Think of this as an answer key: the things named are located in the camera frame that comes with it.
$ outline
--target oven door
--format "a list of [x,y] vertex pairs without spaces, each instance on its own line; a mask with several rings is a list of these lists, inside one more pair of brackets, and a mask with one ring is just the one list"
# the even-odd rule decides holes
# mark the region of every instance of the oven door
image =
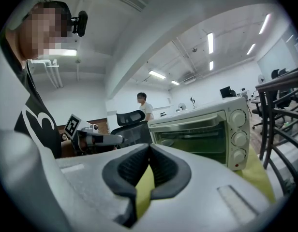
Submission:
[[226,164],[227,121],[224,111],[150,127],[156,144],[181,149]]

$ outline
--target oven glass window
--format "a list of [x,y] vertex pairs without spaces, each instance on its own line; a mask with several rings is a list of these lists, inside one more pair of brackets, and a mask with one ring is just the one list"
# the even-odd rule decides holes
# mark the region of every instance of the oven glass window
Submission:
[[155,132],[157,144],[181,149],[196,155],[226,163],[225,121],[213,127]]

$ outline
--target person in white shirt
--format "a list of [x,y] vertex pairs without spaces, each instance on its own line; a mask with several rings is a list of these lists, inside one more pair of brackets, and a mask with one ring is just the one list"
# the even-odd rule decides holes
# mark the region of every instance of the person in white shirt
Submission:
[[154,119],[153,108],[148,102],[146,102],[146,99],[147,99],[147,95],[145,93],[138,93],[137,101],[138,103],[141,104],[141,106],[139,107],[139,110],[144,112],[144,114],[146,115],[145,120],[149,121]]

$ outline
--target oven handle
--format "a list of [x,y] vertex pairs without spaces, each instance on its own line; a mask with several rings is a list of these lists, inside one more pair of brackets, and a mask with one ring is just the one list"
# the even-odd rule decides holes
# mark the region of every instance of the oven handle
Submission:
[[199,119],[196,121],[178,123],[175,125],[167,125],[167,126],[153,126],[150,127],[150,132],[168,132],[168,131],[184,131],[190,129],[200,129],[205,127],[214,127],[219,124],[221,119],[219,119],[218,115],[211,116],[209,118]]

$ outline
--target white fan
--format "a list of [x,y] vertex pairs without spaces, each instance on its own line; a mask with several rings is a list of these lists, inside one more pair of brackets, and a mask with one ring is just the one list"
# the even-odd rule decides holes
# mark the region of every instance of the white fan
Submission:
[[187,109],[187,107],[186,107],[186,105],[185,105],[184,103],[180,103],[180,104],[178,105],[178,108],[179,108],[179,109],[182,109],[182,110],[186,110],[186,109]]
[[263,75],[259,75],[257,77],[257,80],[258,80],[259,84],[265,83],[265,77]]

